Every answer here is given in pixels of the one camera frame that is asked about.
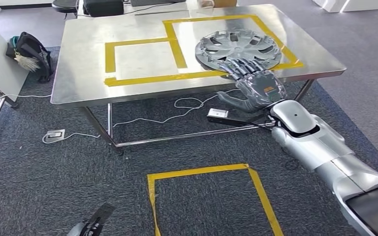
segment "stainless steel table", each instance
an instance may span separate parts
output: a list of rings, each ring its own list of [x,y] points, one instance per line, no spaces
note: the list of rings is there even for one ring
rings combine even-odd
[[[244,126],[144,141],[116,143],[112,103],[227,88],[222,72],[195,59],[198,41],[217,30],[249,29],[273,37],[283,53],[273,68],[284,82],[341,75],[345,66],[275,6],[254,5],[69,20],[64,27],[51,103],[79,107],[113,148],[257,128]],[[89,106],[108,104],[108,127]]]

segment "white brush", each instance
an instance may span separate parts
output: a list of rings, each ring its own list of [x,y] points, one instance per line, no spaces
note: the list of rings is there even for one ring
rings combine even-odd
[[[35,72],[40,68],[39,60],[36,58],[28,58],[24,57],[19,53],[15,53],[15,60],[18,62],[18,64],[29,71]]]

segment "yellow tape marking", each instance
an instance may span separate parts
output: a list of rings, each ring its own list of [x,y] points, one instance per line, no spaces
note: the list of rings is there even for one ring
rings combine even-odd
[[[289,69],[289,68],[304,66],[304,64],[298,58],[296,58],[295,54],[291,50],[289,50],[289,48],[287,48],[279,38],[277,38],[277,36],[266,26],[266,24],[258,16],[247,14],[247,15],[214,16],[214,17],[166,20],[166,21],[163,21],[164,28],[167,35],[167,37],[165,38],[105,43],[105,72],[106,73],[115,72],[115,47],[116,46],[157,43],[157,42],[169,42],[177,68],[187,68],[185,57],[183,56],[182,49],[180,48],[179,41],[173,29],[174,23],[214,21],[214,20],[232,20],[232,19],[245,19],[245,18],[251,18],[263,30],[265,34],[272,37],[275,40],[276,44],[281,49],[281,52],[289,60],[289,63],[278,64],[275,67],[273,67],[272,70],[281,70],[281,69]],[[220,72],[220,71],[207,71],[207,72],[194,72],[194,73],[154,76],[154,77],[145,77],[145,78],[124,79],[124,80],[116,80],[115,77],[111,77],[111,78],[105,79],[105,84],[110,87],[122,86],[122,85],[135,85],[135,84],[154,83],[154,82],[161,82],[161,81],[222,76],[225,74],[226,73]]]
[[[116,46],[145,44],[145,43],[159,43],[159,42],[167,42],[167,41],[169,41],[168,38],[151,38],[151,39],[139,39],[139,40],[131,40],[131,41],[105,43],[105,72],[106,73],[115,72],[115,47]]]
[[[260,178],[258,177],[257,172],[253,170],[252,168],[250,168],[248,164],[213,166],[213,167],[204,167],[204,168],[198,168],[198,169],[172,171],[172,172],[147,175],[149,198],[150,198],[150,203],[153,209],[155,236],[161,236],[160,229],[158,228],[158,224],[157,224],[157,217],[156,217],[156,193],[155,193],[156,180],[165,179],[165,178],[182,177],[182,176],[199,175],[199,174],[206,174],[206,173],[214,173],[214,172],[221,172],[221,171],[245,170],[245,169],[249,171],[250,177],[252,178],[255,189],[258,193],[258,197],[260,198],[261,204],[263,205],[264,212],[266,213],[267,219],[269,220],[270,226],[272,227],[273,234],[275,236],[283,236],[283,232],[280,228],[276,215],[273,212],[272,205],[270,204],[269,199],[267,198],[266,192],[264,191],[264,187],[260,181]]]
[[[111,78],[105,79],[105,84],[108,85],[109,87],[112,87],[112,86],[136,85],[136,84],[145,84],[145,83],[172,81],[172,80],[205,78],[205,77],[223,76],[223,75],[226,75],[226,73],[222,71],[214,70],[214,71],[203,71],[203,72],[195,72],[195,73],[183,73],[183,74],[177,74],[177,75],[161,75],[161,76],[135,78],[135,79],[127,79],[127,80],[117,80],[117,78],[111,77]]]
[[[187,68],[188,66],[186,65],[185,57],[183,56],[175,30],[173,29],[173,25],[166,24],[164,21],[163,24],[166,30],[167,38],[169,38],[170,48],[172,49],[177,68]]]
[[[278,64],[272,68],[272,70],[280,70],[280,69],[287,69],[287,68],[295,68],[304,66],[304,64],[296,58],[295,54],[289,48],[287,48],[282,41],[273,33],[267,25],[256,15],[250,15],[252,20],[261,28],[261,30],[268,36],[272,37],[278,47],[281,49],[281,52],[286,56],[289,60],[289,63]]]
[[[260,178],[258,177],[258,173],[252,168],[248,169],[250,176],[253,180],[255,189],[257,190],[258,198],[260,198],[261,205],[263,206],[264,212],[266,213],[267,219],[269,220],[270,226],[272,227],[273,234],[275,236],[283,236],[282,230],[273,211],[272,205],[270,204],[270,201],[267,198],[266,191],[264,191],[263,184],[261,183]]]

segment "robot forearm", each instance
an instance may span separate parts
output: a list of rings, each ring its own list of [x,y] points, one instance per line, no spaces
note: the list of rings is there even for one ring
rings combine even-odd
[[[281,101],[270,114],[272,136],[307,169],[316,172],[361,235],[378,236],[378,172],[360,161],[344,138],[296,101]]]

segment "backpack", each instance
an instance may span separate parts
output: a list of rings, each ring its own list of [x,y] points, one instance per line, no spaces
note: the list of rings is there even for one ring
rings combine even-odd
[[[40,83],[50,81],[50,76],[53,74],[50,52],[31,34],[22,32],[20,36],[12,37],[7,44],[5,54],[16,60],[24,69],[39,73]]]

